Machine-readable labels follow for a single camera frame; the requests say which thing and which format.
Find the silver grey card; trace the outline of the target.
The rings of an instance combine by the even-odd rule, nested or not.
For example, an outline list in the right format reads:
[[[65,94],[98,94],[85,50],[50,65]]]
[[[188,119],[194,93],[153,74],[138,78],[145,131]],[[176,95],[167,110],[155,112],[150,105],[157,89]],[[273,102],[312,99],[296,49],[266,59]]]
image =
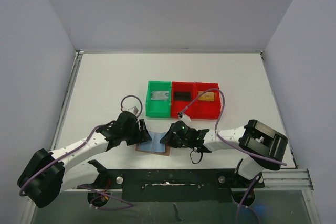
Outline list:
[[[153,101],[166,101],[169,97],[169,91],[154,90],[151,92],[151,100]]]

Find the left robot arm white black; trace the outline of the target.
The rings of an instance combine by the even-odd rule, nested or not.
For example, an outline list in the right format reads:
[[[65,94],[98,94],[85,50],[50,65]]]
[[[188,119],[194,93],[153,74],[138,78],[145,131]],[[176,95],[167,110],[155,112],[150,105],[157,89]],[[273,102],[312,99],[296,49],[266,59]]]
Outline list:
[[[17,181],[19,195],[29,197],[39,208],[45,207],[68,189],[64,177],[72,168],[121,142],[130,146],[148,141],[151,137],[145,121],[123,111],[116,120],[95,126],[82,140],[53,151],[37,150]]]

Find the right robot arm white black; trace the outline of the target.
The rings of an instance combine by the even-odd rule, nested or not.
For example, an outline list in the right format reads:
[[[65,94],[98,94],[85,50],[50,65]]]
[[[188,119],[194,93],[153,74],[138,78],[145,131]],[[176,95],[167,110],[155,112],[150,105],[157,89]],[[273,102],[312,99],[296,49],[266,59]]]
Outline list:
[[[241,187],[247,186],[264,170],[278,171],[286,165],[283,158],[287,137],[257,120],[249,120],[246,125],[230,130],[197,130],[179,120],[171,124],[160,142],[198,153],[231,148],[246,154],[234,173],[234,182]]]

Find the black card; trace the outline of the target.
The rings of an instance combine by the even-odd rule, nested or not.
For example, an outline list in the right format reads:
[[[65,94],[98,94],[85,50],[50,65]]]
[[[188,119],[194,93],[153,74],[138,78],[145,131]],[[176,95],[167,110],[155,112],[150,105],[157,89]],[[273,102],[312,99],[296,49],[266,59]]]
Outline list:
[[[190,92],[175,91],[173,94],[174,101],[191,101],[191,98]]]

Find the brown leather card holder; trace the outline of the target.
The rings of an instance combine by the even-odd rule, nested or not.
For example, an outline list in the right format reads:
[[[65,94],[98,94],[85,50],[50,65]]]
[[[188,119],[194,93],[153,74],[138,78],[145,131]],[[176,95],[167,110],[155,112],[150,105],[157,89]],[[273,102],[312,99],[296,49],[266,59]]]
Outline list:
[[[166,132],[158,133],[158,132],[149,132],[149,136],[151,137],[150,141],[138,144],[135,148],[138,152],[144,152],[155,155],[169,156],[170,147],[160,143],[160,140],[166,135]]]

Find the gold card with stripe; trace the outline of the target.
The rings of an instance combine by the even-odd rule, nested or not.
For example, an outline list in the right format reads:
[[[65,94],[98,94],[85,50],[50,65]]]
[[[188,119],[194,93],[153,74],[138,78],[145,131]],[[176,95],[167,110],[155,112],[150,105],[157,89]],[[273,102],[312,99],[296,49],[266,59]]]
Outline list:
[[[199,98],[199,101],[206,101],[206,102],[214,102],[215,101],[215,93],[213,91],[208,91],[202,94]]]

